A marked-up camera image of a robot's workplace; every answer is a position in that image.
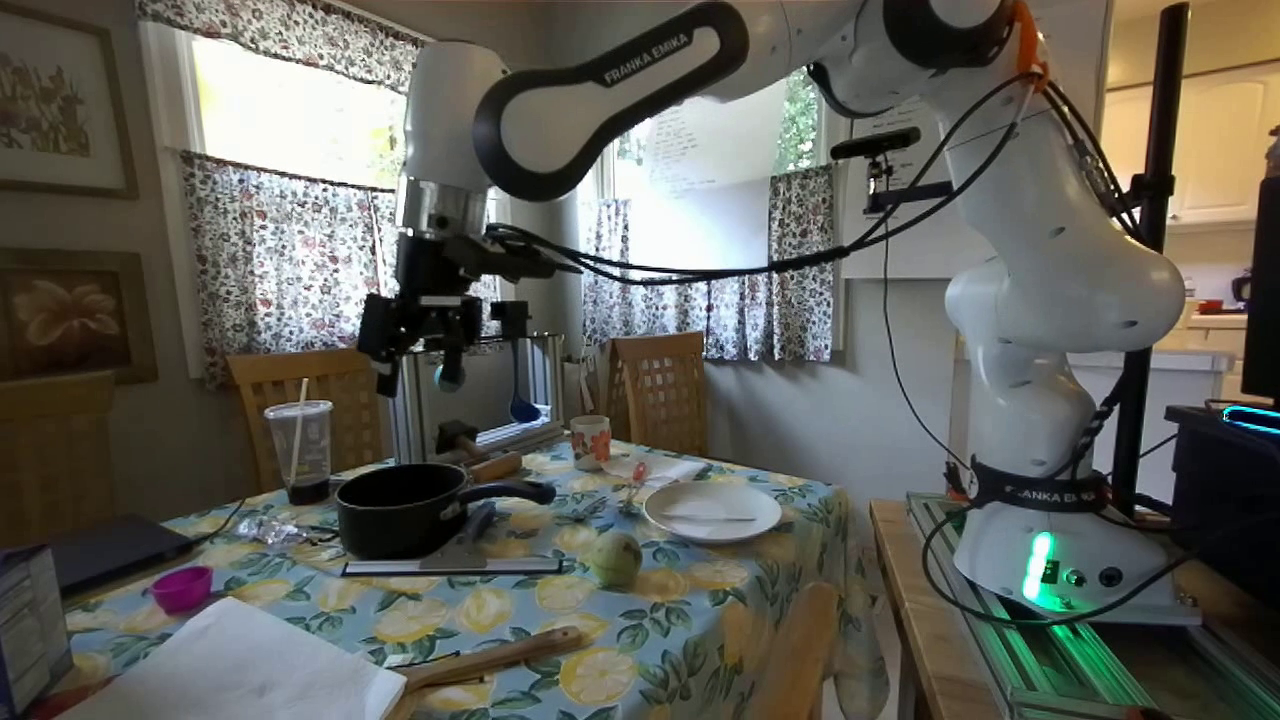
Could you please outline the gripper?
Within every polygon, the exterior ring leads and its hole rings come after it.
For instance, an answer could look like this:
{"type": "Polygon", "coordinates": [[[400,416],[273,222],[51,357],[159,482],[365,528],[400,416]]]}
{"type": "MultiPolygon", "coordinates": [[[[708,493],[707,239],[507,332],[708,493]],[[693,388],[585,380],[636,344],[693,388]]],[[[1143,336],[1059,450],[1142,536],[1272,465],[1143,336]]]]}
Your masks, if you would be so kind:
{"type": "Polygon", "coordinates": [[[369,357],[375,391],[394,398],[403,348],[438,348],[435,386],[454,393],[465,386],[465,351],[481,336],[483,304],[468,293],[477,279],[463,265],[475,259],[466,234],[398,236],[396,299],[369,293],[364,300],[357,350],[369,357]]]}

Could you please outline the wooden chair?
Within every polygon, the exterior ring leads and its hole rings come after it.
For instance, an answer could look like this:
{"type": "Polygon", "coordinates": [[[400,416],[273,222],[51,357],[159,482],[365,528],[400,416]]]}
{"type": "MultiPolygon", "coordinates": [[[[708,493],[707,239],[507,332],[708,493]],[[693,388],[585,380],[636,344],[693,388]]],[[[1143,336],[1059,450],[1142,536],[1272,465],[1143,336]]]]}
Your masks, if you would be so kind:
{"type": "Polygon", "coordinates": [[[603,407],[616,439],[708,454],[705,336],[646,334],[605,343],[603,407]]]}
{"type": "Polygon", "coordinates": [[[388,402],[375,392],[372,368],[356,350],[233,355],[227,363],[244,410],[260,493],[283,487],[264,413],[296,401],[305,379],[308,398],[333,404],[333,469],[346,471],[392,456],[388,402]]]}

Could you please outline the blue ladle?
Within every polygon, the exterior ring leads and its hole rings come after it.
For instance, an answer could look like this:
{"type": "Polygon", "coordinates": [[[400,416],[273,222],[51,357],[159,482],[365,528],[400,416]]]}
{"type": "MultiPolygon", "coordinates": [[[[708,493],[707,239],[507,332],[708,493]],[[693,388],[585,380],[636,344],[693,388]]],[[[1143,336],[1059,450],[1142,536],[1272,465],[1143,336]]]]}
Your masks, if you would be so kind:
{"type": "Polygon", "coordinates": [[[539,406],[525,398],[521,393],[521,361],[520,361],[520,340],[512,340],[509,342],[509,352],[512,357],[512,396],[509,401],[509,418],[512,423],[517,424],[530,424],[541,420],[541,410],[539,406]]]}

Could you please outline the clear plastic cup with straw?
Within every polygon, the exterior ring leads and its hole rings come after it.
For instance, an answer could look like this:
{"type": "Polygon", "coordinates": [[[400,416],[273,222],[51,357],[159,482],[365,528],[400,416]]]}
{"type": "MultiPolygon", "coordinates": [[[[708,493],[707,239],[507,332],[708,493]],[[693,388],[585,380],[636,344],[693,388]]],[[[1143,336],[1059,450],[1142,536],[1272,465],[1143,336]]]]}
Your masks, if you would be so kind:
{"type": "Polygon", "coordinates": [[[297,400],[262,411],[278,474],[289,503],[308,506],[330,496],[333,404],[310,396],[303,378],[297,400]]]}

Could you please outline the floral curtain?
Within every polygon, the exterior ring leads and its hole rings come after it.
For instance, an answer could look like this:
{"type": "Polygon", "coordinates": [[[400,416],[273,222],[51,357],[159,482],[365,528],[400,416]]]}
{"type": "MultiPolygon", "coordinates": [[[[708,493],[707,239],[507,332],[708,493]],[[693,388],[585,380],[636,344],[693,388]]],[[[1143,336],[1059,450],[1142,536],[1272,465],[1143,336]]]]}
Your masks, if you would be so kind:
{"type": "MultiPolygon", "coordinates": [[[[832,165],[774,176],[769,182],[767,250],[783,260],[832,249],[836,241],[832,165]]],[[[786,273],[695,284],[621,284],[582,277],[582,342],[700,332],[713,363],[827,363],[833,355],[837,272],[822,264],[786,273]]]]}
{"type": "Polygon", "coordinates": [[[228,357],[351,348],[365,299],[396,288],[396,195],[183,151],[204,383],[228,357]]]}

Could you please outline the grey spatula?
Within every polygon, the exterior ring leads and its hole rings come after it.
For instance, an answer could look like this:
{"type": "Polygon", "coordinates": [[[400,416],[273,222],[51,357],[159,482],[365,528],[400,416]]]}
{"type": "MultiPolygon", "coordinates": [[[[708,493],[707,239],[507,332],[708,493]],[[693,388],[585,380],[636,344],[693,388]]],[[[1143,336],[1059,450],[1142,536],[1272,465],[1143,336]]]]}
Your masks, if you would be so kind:
{"type": "Polygon", "coordinates": [[[486,569],[480,539],[493,524],[495,515],[493,500],[470,507],[460,533],[431,556],[431,565],[447,575],[472,574],[486,569]]]}

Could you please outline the floral ceramic mug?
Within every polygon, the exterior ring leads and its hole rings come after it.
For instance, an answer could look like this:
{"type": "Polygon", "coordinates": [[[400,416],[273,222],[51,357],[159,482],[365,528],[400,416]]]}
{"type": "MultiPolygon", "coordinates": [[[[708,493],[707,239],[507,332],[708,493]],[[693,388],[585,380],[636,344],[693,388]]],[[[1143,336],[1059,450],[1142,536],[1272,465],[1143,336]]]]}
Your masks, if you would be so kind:
{"type": "Polygon", "coordinates": [[[582,415],[570,420],[573,465],[580,471],[599,471],[611,460],[611,419],[582,415]]]}

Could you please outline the crumpled clear plastic wrap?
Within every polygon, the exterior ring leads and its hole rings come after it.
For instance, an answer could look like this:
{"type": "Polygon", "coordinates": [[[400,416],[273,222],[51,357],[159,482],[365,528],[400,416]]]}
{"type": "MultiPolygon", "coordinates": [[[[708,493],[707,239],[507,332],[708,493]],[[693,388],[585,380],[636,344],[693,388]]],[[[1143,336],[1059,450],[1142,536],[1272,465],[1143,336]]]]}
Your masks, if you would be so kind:
{"type": "Polygon", "coordinates": [[[255,515],[236,524],[233,534],[243,541],[265,544],[273,551],[285,550],[308,541],[306,530],[285,515],[255,515]]]}

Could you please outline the white paper napkin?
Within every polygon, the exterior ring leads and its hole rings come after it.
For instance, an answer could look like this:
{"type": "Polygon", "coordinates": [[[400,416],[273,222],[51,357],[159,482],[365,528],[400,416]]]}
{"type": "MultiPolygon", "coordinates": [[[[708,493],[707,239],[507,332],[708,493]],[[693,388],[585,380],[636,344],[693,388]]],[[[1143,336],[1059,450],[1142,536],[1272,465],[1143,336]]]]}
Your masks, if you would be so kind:
{"type": "Polygon", "coordinates": [[[634,486],[654,487],[692,480],[708,468],[708,462],[695,459],[671,457],[653,452],[634,452],[612,457],[602,464],[602,470],[609,475],[627,480],[634,486]]]}

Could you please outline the green pear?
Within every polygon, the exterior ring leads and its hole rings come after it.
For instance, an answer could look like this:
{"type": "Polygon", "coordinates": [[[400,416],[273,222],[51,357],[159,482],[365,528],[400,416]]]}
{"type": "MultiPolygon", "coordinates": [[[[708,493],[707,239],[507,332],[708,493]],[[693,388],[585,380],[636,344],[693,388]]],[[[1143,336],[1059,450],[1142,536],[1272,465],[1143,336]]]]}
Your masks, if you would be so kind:
{"type": "Polygon", "coordinates": [[[585,564],[602,587],[630,588],[643,566],[643,550],[631,534],[611,530],[595,538],[585,564]]]}

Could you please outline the window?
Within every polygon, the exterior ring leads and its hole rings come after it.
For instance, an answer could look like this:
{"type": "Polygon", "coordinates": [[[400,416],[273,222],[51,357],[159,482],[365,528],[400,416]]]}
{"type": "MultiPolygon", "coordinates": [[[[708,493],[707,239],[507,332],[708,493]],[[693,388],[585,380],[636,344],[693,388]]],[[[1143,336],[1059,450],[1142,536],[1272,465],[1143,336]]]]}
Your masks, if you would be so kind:
{"type": "MultiPolygon", "coordinates": [[[[768,256],[769,182],[832,165],[824,114],[806,72],[795,70],[740,100],[695,99],[640,123],[579,191],[580,249],[604,261],[602,278],[621,284],[772,274],[765,266],[787,259],[768,256]]],[[[835,179],[836,246],[836,169],[835,179]]]]}
{"type": "Polygon", "coordinates": [[[183,369],[204,374],[195,251],[180,155],[392,190],[402,163],[404,100],[375,85],[270,59],[221,38],[140,26],[160,170],[183,369]]]}

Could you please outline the wooden spoon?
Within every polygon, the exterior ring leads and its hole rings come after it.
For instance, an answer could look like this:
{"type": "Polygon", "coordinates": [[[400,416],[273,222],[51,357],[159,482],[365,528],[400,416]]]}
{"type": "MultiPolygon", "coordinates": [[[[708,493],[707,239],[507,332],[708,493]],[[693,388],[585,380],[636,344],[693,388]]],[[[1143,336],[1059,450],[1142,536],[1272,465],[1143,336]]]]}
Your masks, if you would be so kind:
{"type": "Polygon", "coordinates": [[[579,628],[561,626],[486,650],[397,667],[396,671],[406,679],[404,693],[387,720],[410,720],[419,702],[416,693],[426,688],[456,685],[503,667],[573,652],[585,647],[588,641],[589,637],[579,628]]]}

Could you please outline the pink silicone cup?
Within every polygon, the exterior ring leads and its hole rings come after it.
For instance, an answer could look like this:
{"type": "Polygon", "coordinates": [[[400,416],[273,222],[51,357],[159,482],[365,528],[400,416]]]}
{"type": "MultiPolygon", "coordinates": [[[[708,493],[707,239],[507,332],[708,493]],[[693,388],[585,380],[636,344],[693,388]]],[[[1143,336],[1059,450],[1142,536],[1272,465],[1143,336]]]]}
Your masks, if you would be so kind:
{"type": "Polygon", "coordinates": [[[204,565],[177,569],[156,579],[148,594],[166,615],[180,615],[211,597],[212,575],[212,569],[204,565]]]}

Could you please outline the white plate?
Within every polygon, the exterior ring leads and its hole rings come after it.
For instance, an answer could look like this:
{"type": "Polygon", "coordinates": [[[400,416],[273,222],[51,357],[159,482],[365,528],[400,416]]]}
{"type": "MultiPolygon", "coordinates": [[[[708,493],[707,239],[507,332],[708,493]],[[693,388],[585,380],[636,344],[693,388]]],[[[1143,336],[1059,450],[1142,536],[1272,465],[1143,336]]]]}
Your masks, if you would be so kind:
{"type": "Polygon", "coordinates": [[[662,530],[699,544],[749,541],[782,520],[782,507],[772,495],[710,482],[660,487],[645,500],[643,512],[662,530]]]}

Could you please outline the lemon print tablecloth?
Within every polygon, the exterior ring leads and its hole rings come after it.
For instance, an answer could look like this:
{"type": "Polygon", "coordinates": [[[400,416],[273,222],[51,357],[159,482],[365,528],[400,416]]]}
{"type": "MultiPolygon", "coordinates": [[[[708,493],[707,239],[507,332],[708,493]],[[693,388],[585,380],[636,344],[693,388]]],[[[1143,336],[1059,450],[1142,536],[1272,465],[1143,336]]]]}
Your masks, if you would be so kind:
{"type": "Polygon", "coordinates": [[[548,577],[344,579],[334,543],[273,551],[221,528],[228,507],[170,521],[205,537],[195,556],[212,588],[372,661],[433,659],[576,626],[589,646],[419,696],[410,720],[740,720],[760,687],[795,594],[813,582],[845,597],[829,665],[837,716],[878,720],[891,683],[849,496],[735,464],[698,482],[774,497],[780,524],[737,544],[699,546],[643,516],[625,516],[625,483],[573,466],[567,443],[524,459],[554,486],[554,503],[502,498],[480,539],[489,560],[558,559],[548,577]],[[585,564],[599,534],[631,534],[643,566],[630,588],[602,587],[585,564]]]}

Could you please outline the floral curtain valance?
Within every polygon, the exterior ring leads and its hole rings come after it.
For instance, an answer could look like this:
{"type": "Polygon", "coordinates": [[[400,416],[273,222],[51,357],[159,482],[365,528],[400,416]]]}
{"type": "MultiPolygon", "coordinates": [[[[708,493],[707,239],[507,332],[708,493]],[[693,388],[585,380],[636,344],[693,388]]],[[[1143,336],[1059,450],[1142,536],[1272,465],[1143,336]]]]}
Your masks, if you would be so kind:
{"type": "Polygon", "coordinates": [[[430,40],[328,0],[134,0],[140,20],[406,94],[430,40]]]}

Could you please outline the large white paper towel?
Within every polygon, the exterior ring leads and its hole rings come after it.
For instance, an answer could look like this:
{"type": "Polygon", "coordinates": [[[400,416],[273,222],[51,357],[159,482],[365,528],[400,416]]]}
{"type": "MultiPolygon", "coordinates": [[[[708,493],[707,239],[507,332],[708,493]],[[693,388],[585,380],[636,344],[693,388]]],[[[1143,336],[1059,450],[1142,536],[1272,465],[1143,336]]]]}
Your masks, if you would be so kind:
{"type": "Polygon", "coordinates": [[[56,720],[385,720],[403,675],[219,600],[56,720]]]}

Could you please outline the framed flower picture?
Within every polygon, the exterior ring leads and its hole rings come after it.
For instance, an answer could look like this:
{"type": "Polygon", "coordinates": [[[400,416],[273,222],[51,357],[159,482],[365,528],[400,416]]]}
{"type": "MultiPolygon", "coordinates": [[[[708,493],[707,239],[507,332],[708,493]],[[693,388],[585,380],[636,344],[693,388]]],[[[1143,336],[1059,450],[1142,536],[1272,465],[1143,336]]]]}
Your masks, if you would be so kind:
{"type": "Polygon", "coordinates": [[[92,372],[157,379],[140,254],[0,249],[0,380],[92,372]]]}

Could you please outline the black laptop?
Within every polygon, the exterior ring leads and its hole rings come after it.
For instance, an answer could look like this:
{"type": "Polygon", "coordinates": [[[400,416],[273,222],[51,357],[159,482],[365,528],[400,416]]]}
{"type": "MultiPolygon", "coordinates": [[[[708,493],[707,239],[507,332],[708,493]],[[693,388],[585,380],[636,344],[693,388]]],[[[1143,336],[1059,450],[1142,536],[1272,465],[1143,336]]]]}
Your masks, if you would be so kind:
{"type": "Polygon", "coordinates": [[[189,536],[127,514],[61,536],[50,547],[61,594],[72,597],[184,556],[196,544],[189,536]]]}

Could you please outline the framed botanical picture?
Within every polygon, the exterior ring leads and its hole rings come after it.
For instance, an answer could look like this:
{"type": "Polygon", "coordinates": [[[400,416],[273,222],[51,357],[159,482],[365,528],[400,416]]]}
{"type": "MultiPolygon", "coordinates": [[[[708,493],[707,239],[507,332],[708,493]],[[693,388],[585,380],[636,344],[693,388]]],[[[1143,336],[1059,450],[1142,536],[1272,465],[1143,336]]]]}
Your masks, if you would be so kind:
{"type": "Polygon", "coordinates": [[[0,0],[0,192],[137,199],[109,28],[0,0]]]}

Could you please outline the cardboard box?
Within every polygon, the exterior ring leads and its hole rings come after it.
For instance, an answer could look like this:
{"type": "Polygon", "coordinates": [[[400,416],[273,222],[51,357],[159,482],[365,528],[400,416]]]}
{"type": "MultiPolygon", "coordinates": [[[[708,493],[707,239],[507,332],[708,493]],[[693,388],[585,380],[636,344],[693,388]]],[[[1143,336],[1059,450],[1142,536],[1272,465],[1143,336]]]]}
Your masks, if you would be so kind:
{"type": "Polygon", "coordinates": [[[23,717],[73,666],[52,551],[0,550],[0,720],[23,717]]]}

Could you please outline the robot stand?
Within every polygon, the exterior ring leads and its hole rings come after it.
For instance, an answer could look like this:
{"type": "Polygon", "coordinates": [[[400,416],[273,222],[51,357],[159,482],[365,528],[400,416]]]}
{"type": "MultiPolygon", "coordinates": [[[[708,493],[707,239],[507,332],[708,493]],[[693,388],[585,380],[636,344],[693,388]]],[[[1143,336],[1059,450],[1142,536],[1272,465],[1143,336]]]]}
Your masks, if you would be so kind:
{"type": "Polygon", "coordinates": [[[879,565],[902,637],[901,720],[1280,720],[1280,615],[1198,562],[1175,573],[1188,625],[1006,626],[1020,605],[952,566],[942,495],[870,503],[879,565]]]}

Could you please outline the black computer box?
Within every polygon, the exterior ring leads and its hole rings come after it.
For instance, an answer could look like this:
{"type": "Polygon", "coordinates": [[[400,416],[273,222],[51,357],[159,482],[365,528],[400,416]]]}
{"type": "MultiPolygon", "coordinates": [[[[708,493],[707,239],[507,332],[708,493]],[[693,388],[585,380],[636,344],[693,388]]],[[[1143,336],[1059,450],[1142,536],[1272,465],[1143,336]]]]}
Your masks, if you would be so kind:
{"type": "Polygon", "coordinates": [[[1280,612],[1280,409],[1170,406],[1174,539],[1280,612]]]}

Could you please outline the white kitchen cabinets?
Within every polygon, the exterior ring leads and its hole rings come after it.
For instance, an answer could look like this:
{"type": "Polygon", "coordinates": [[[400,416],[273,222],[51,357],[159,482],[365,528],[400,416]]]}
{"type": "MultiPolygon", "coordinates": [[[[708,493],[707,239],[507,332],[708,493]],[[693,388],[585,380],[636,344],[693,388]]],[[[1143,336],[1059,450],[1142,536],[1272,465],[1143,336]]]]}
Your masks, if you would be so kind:
{"type": "MultiPolygon", "coordinates": [[[[1152,88],[1105,95],[1101,140],[1123,184],[1146,168],[1152,88]]],[[[1244,225],[1257,213],[1270,131],[1280,123],[1280,60],[1181,82],[1169,201],[1171,231],[1244,225]]]]}

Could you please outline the monitor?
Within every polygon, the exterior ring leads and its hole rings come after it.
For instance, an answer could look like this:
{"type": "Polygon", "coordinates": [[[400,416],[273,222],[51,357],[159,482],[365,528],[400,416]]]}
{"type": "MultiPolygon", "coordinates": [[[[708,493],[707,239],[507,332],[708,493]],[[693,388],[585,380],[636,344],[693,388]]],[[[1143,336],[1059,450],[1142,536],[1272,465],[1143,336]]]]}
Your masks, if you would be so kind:
{"type": "Polygon", "coordinates": [[[1280,176],[1260,183],[1242,391],[1280,405],[1280,176]]]}

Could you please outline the aluminium frame rack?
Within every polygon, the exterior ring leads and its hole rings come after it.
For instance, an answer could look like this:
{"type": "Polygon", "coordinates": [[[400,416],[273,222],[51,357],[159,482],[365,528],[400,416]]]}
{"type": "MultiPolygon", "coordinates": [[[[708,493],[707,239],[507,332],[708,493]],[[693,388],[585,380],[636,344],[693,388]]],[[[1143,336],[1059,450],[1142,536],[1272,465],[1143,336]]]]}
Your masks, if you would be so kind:
{"type": "Polygon", "coordinates": [[[416,351],[399,365],[398,391],[390,400],[390,446],[397,462],[454,462],[435,451],[436,429],[458,420],[479,429],[481,448],[516,452],[561,437],[564,430],[562,334],[535,333],[520,340],[521,393],[539,406],[541,420],[512,423],[509,341],[494,338],[466,352],[466,382],[454,393],[434,383],[438,352],[416,351]]]}

